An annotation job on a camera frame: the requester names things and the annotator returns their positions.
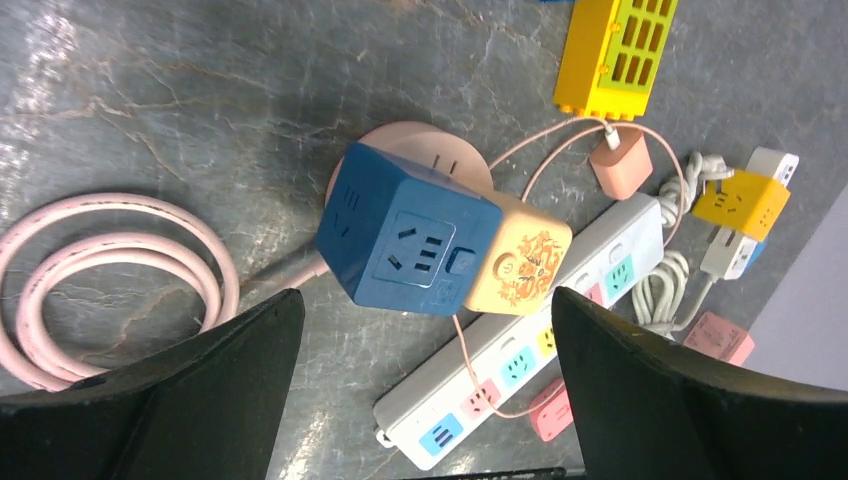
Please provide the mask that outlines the blue plug adapter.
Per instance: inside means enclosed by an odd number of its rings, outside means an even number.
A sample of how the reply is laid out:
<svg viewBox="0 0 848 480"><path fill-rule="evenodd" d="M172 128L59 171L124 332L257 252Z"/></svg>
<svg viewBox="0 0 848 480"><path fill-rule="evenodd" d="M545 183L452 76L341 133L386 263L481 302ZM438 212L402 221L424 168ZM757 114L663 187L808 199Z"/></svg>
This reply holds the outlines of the blue plug adapter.
<svg viewBox="0 0 848 480"><path fill-rule="evenodd" d="M746 264L745 264L745 266L742 270L742 273L747 272L753 266L753 264L756 262L756 260L761 256L761 254L765 250L766 246L767 246L766 240L756 244L754 250L752 251L751 255L747 259L747 262L746 262Z"/></svg>

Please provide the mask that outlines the yellow cube socket adapter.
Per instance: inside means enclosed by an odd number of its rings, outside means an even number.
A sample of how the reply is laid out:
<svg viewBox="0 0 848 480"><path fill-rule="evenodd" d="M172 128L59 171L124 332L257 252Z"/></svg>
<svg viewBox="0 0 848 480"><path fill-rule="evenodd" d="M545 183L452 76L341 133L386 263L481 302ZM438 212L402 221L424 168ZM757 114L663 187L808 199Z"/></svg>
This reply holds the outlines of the yellow cube socket adapter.
<svg viewBox="0 0 848 480"><path fill-rule="evenodd" d="M691 213L706 222L764 241L790 198L778 180L736 170L721 180L710 180Z"/></svg>

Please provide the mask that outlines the pink cube socket adapter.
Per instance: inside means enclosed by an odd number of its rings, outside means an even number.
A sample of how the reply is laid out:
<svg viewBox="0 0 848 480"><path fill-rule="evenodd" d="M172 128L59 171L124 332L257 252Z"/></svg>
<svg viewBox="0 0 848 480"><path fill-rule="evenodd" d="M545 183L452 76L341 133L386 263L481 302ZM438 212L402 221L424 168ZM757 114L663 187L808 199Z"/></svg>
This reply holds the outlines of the pink cube socket adapter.
<svg viewBox="0 0 848 480"><path fill-rule="evenodd" d="M719 361L742 366L755 349L749 332L712 312L704 312L683 344Z"/></svg>

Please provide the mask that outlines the large white power strip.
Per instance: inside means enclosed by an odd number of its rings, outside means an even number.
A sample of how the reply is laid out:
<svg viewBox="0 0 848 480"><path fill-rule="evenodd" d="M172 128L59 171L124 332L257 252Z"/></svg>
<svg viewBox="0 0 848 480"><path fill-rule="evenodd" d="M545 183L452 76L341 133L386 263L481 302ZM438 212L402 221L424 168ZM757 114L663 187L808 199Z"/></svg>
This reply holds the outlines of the large white power strip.
<svg viewBox="0 0 848 480"><path fill-rule="evenodd" d="M611 308L663 257L659 201L613 204L572 241L554 284ZM527 316L482 314L380 398L376 439L427 471L557 356L551 301Z"/></svg>

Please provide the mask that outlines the wooden tan cube adapter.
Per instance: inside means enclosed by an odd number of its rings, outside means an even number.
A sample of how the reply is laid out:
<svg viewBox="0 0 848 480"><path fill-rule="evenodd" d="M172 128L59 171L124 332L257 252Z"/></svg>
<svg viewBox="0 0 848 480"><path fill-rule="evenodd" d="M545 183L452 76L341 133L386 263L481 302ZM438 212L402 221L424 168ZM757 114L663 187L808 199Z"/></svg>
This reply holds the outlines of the wooden tan cube adapter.
<svg viewBox="0 0 848 480"><path fill-rule="evenodd" d="M503 219L464 301L475 312L530 315L547 297L573 234L562 220L517 197L484 189Z"/></svg>

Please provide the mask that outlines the small white USB power strip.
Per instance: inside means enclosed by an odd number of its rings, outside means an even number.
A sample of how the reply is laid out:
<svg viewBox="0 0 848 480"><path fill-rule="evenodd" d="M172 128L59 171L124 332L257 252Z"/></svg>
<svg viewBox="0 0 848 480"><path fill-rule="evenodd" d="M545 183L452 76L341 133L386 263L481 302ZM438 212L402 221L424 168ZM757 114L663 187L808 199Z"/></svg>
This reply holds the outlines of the small white USB power strip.
<svg viewBox="0 0 848 480"><path fill-rule="evenodd" d="M742 169L710 179L692 213L716 226L700 270L712 282L739 278L788 203L796 154L756 148Z"/></svg>

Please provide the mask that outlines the pink USB charger plug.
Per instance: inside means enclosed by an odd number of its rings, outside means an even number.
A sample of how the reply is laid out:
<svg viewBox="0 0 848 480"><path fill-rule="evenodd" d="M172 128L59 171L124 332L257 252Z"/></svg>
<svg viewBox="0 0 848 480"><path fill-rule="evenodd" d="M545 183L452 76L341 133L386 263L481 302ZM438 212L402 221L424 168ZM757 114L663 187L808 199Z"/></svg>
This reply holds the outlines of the pink USB charger plug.
<svg viewBox="0 0 848 480"><path fill-rule="evenodd" d="M589 155L602 191L615 200L636 193L653 172L644 133L638 129L605 127L604 140Z"/></svg>

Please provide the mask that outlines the blue cube adapter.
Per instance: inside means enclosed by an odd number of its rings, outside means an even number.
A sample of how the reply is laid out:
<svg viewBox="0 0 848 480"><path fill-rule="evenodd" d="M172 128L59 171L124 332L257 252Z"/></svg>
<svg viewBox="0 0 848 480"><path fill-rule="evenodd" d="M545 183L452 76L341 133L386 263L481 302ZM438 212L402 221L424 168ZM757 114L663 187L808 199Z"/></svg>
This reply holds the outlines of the blue cube adapter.
<svg viewBox="0 0 848 480"><path fill-rule="evenodd" d="M356 305L451 316L503 217L495 203L441 172L354 143L315 245Z"/></svg>

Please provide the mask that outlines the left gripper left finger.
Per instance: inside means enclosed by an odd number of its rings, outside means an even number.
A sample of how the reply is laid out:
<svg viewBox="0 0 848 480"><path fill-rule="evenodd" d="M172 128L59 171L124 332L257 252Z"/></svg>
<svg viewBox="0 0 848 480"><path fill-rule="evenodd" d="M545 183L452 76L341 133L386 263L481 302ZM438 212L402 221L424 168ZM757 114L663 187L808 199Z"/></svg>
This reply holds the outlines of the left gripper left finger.
<svg viewBox="0 0 848 480"><path fill-rule="evenodd" d="M1 401L5 479L262 479L300 350L301 293L56 393Z"/></svg>

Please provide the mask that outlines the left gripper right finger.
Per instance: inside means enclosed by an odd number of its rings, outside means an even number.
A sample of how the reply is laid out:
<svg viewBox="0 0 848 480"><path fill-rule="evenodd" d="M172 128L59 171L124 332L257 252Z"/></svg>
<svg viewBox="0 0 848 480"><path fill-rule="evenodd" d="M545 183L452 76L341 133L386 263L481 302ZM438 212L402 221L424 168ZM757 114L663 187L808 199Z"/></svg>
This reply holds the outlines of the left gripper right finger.
<svg viewBox="0 0 848 480"><path fill-rule="evenodd" d="M713 359L577 292L551 323L590 479L843 479L847 395Z"/></svg>

